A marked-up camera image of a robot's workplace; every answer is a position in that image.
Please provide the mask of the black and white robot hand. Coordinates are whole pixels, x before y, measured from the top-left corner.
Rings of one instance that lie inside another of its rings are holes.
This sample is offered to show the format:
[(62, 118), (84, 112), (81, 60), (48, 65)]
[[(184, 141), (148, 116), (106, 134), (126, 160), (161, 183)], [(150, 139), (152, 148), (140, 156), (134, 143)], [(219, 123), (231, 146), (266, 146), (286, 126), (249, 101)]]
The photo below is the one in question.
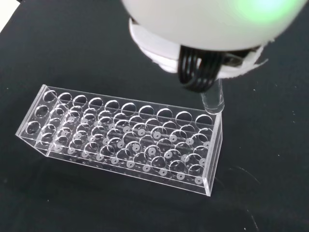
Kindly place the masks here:
[(305, 0), (125, 0), (138, 48), (181, 85), (206, 92), (217, 80), (258, 68), (264, 48), (296, 19)]

